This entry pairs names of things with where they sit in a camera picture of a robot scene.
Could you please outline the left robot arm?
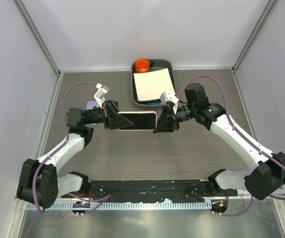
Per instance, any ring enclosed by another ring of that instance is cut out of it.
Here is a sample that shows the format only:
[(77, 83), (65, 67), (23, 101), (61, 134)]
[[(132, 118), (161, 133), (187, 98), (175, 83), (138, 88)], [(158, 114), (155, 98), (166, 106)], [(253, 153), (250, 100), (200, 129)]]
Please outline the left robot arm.
[(66, 113), (66, 137), (50, 152), (38, 159), (27, 159), (21, 169), (16, 197), (35, 204), (38, 210), (50, 208), (58, 197), (74, 193), (86, 197), (88, 176), (70, 172), (58, 177), (62, 167), (92, 140), (93, 124), (102, 123), (105, 129), (130, 127), (133, 122), (120, 114), (118, 103), (109, 100), (101, 107), (89, 110), (71, 108)]

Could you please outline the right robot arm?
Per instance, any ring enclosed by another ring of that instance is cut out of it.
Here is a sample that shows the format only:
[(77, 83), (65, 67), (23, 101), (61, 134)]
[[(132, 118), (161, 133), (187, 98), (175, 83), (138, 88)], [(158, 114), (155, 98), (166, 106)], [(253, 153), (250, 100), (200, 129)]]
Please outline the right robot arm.
[(183, 106), (178, 106), (179, 100), (172, 92), (162, 93), (162, 112), (153, 133), (178, 131), (181, 122), (194, 119), (223, 139), (249, 168), (239, 172), (216, 171), (208, 178), (210, 194), (218, 196), (227, 189), (237, 189), (263, 200), (285, 184), (284, 153), (275, 154), (254, 140), (227, 116), (223, 106), (209, 102), (201, 84), (192, 83), (184, 92), (187, 103)]

